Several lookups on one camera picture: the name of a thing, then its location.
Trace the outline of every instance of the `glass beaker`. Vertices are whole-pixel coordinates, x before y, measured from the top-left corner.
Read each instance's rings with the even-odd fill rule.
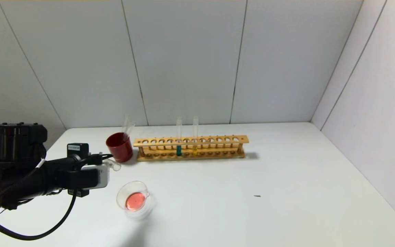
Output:
[[[140,181],[125,184],[117,194],[117,205],[132,219],[144,219],[153,209],[153,196]]]

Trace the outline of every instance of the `blue liquid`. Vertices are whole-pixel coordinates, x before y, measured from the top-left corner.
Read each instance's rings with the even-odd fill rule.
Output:
[[[181,146],[179,146],[179,145],[176,146],[176,155],[177,155],[177,156],[181,156],[181,155],[182,155],[181,149],[182,149]]]

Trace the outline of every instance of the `test tube with blue liquid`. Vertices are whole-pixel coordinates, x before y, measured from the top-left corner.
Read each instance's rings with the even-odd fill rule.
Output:
[[[181,128],[182,128],[182,117],[178,117],[178,119],[176,120],[176,128],[177,128],[177,143],[179,145],[176,146],[176,155],[177,156],[182,156],[182,147],[181,147],[181,142],[182,142],[182,132],[181,132]]]

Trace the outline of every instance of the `white table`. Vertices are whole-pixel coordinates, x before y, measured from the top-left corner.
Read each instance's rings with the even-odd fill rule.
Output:
[[[183,128],[183,136],[192,135],[191,126]],[[71,142],[108,153],[105,139],[119,130],[70,129],[47,159],[66,156]],[[174,126],[136,127],[131,137],[175,134]],[[131,165],[111,170],[106,188],[77,198],[54,233],[31,242],[0,233],[0,246],[395,247],[393,209],[312,124],[205,125],[199,134],[247,134],[247,157],[136,163],[134,155]],[[132,222],[116,205],[118,190],[133,180],[143,181],[158,202],[145,224]],[[0,223],[18,233],[39,234],[60,220],[70,200],[66,192],[39,197],[5,211]]]

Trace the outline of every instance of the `wooden test tube rack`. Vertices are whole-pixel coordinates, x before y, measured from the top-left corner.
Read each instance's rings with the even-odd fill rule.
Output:
[[[138,147],[137,161],[178,161],[203,160],[211,158],[245,158],[243,144],[249,143],[248,136],[199,136],[176,138],[138,138],[133,142]],[[181,145],[182,155],[177,156],[177,146]]]

